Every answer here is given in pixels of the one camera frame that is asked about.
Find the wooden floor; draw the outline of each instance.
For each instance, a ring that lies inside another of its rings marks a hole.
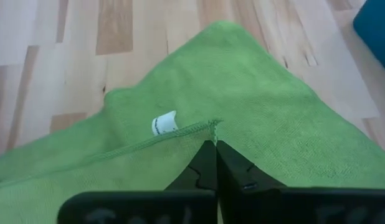
[[[385,150],[385,70],[364,0],[0,0],[0,153],[84,119],[212,21],[243,25]]]

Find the white tag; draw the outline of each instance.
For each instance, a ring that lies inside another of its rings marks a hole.
[[[159,134],[169,133],[179,129],[176,125],[176,121],[174,120],[175,116],[176,111],[170,111],[167,114],[155,118],[153,120],[153,124],[151,125],[154,135],[157,136]]]

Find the green microfiber towel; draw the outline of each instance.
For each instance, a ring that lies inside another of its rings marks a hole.
[[[173,110],[180,129],[154,137],[152,120]],[[218,22],[109,92],[99,114],[0,157],[0,222],[55,222],[83,191],[164,189],[216,138],[289,186],[385,189],[385,152],[243,28]]]

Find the light wood floor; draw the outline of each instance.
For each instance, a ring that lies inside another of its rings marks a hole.
[[[385,150],[385,70],[364,0],[0,0],[0,153],[84,119],[209,23],[243,25]]]

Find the towel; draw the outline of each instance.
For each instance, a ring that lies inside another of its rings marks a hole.
[[[176,112],[178,130],[153,120]],[[240,26],[217,22],[95,116],[0,157],[0,223],[55,223],[89,190],[163,190],[221,139],[291,187],[385,189],[385,152]]]

